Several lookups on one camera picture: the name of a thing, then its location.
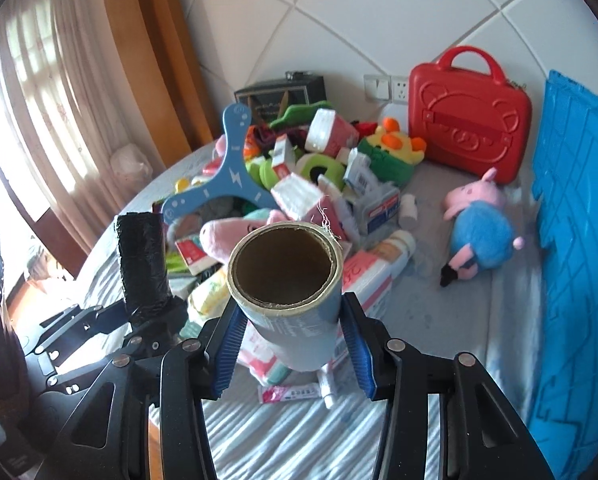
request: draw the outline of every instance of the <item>pink pig plush toy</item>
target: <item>pink pig plush toy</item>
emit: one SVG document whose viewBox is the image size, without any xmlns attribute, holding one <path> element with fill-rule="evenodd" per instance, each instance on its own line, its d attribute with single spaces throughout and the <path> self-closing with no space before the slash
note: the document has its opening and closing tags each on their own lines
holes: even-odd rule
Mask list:
<svg viewBox="0 0 598 480">
<path fill-rule="evenodd" d="M 496 169 L 481 180 L 458 187 L 444 200 L 444 220 L 456 217 L 450 237 L 450 261 L 441 270 L 441 286 L 456 279 L 469 280 L 481 269 L 493 269 L 521 249 L 524 239 L 514 237 L 503 214 L 506 197 L 496 187 Z"/>
<path fill-rule="evenodd" d="M 266 220 L 250 218 L 223 218 L 206 222 L 199 233 L 201 247 L 208 256 L 227 264 L 230 254 L 240 240 L 249 232 L 264 225 L 287 220 L 277 209 L 272 209 Z"/>
</svg>

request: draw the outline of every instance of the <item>black gift box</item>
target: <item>black gift box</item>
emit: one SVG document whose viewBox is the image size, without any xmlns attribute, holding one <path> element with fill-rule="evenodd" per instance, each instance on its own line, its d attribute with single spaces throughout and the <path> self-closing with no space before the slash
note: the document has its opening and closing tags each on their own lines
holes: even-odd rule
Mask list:
<svg viewBox="0 0 598 480">
<path fill-rule="evenodd" d="M 285 79 L 256 83 L 234 92 L 237 102 L 252 110 L 252 122 L 269 123 L 290 105 L 326 100 L 323 77 L 309 72 L 286 72 Z"/>
</svg>

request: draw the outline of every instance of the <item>black cylindrical object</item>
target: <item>black cylindrical object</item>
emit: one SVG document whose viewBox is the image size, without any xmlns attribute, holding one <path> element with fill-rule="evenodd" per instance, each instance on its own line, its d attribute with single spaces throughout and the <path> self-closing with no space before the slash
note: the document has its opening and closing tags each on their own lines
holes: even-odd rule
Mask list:
<svg viewBox="0 0 598 480">
<path fill-rule="evenodd" d="M 126 311 L 130 323 L 137 326 L 158 316 L 172 297 L 161 215 L 119 215 L 114 228 Z"/>
</svg>

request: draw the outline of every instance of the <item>lightning bolt symbol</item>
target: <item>lightning bolt symbol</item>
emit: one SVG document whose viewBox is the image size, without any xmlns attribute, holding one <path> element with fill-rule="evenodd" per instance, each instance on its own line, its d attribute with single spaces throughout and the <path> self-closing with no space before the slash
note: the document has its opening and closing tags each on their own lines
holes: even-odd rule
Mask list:
<svg viewBox="0 0 598 480">
<path fill-rule="evenodd" d="M 232 177 L 233 184 L 236 182 L 237 184 L 239 184 L 240 188 L 243 188 L 243 184 L 241 183 L 241 176 L 239 174 L 239 171 L 237 171 L 237 173 L 234 173 L 234 171 L 232 171 L 232 168 L 230 168 L 230 176 Z"/>
</svg>

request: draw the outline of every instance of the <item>blue plastic crate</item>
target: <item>blue plastic crate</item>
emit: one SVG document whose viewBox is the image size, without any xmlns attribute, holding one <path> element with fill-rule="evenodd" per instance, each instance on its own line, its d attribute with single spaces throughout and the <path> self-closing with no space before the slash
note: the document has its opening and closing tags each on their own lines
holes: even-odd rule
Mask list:
<svg viewBox="0 0 598 480">
<path fill-rule="evenodd" d="M 598 451 L 598 96 L 555 71 L 534 173 L 546 314 L 528 426 L 556 478 L 575 480 Z"/>
</svg>

